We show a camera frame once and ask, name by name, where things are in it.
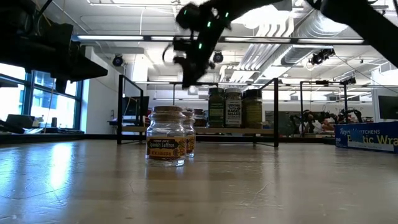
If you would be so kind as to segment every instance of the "jar on shelf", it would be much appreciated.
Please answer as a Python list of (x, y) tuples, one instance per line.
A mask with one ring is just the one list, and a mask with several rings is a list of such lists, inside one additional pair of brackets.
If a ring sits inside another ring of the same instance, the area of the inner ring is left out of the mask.
[(187, 135), (187, 157), (192, 158), (195, 155), (196, 146), (196, 132), (193, 128), (195, 119), (193, 119), (193, 113), (184, 111), (183, 114), (187, 117), (183, 122), (185, 134)]
[(224, 89), (209, 89), (209, 128), (224, 127)]
[(178, 106), (156, 106), (149, 115), (146, 162), (149, 166), (184, 165), (187, 139), (183, 122), (186, 116)]
[(242, 93), (239, 88), (225, 90), (225, 127), (240, 128), (242, 126)]
[(243, 99), (245, 128), (262, 128), (262, 91), (246, 90)]
[(206, 114), (202, 109), (193, 110), (193, 119), (195, 119), (194, 127), (206, 127)]

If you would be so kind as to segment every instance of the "shelf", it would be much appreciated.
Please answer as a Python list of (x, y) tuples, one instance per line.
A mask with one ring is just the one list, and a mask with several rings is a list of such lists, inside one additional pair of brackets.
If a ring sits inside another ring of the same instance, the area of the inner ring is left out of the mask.
[[(147, 127), (125, 126), (123, 131), (146, 132)], [(273, 134), (273, 129), (254, 128), (200, 128), (195, 127), (197, 133), (234, 133), (234, 134)]]

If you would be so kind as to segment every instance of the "glass panel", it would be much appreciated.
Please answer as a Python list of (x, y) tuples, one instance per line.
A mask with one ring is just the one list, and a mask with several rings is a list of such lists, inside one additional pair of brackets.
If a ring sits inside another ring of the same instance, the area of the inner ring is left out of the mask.
[(44, 127), (46, 122), (47, 127), (51, 126), (52, 118), (57, 118), (58, 128), (73, 128), (75, 102), (74, 99), (56, 94), (53, 94), (51, 100), (51, 93), (35, 89), (33, 91), (32, 111), (30, 115), (43, 118), (44, 122), (40, 127)]
[(0, 74), (8, 75), (20, 80), (25, 80), (26, 72), (22, 67), (0, 63)]
[[(35, 84), (51, 88), (53, 82), (56, 80), (56, 79), (54, 80), (54, 78), (51, 78), (51, 75), (47, 72), (35, 71), (35, 73), (36, 73)], [(70, 81), (68, 81), (65, 93), (72, 96), (76, 96), (76, 82), (70, 83)]]
[(7, 120), (8, 114), (21, 114), (22, 102), (24, 101), (25, 87), (0, 88), (0, 119)]

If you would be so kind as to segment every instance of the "blue box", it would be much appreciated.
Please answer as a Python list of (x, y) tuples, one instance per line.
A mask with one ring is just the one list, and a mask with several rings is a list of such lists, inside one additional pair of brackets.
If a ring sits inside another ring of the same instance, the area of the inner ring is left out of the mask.
[(339, 124), (336, 146), (398, 153), (398, 122)]

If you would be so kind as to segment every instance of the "spice jar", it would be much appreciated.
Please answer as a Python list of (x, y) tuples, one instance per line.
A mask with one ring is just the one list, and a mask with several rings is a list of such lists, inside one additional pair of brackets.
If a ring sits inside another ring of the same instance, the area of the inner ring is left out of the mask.
[(245, 128), (262, 128), (262, 92), (246, 90), (243, 99)]
[(195, 144), (196, 144), (196, 132), (193, 128), (193, 124), (195, 123), (195, 119), (193, 119), (193, 113), (184, 111), (183, 114), (187, 117), (183, 122), (183, 127), (185, 129), (185, 134), (187, 136), (187, 157), (193, 157), (195, 153)]
[(242, 125), (242, 93), (239, 88), (225, 90), (225, 127), (240, 128)]
[(186, 117), (178, 106), (156, 106), (149, 115), (146, 162), (150, 166), (184, 165), (187, 139), (183, 122)]
[(209, 89), (209, 128), (224, 127), (224, 89)]
[(206, 127), (206, 116), (202, 109), (193, 110), (193, 119), (195, 119), (194, 127)]

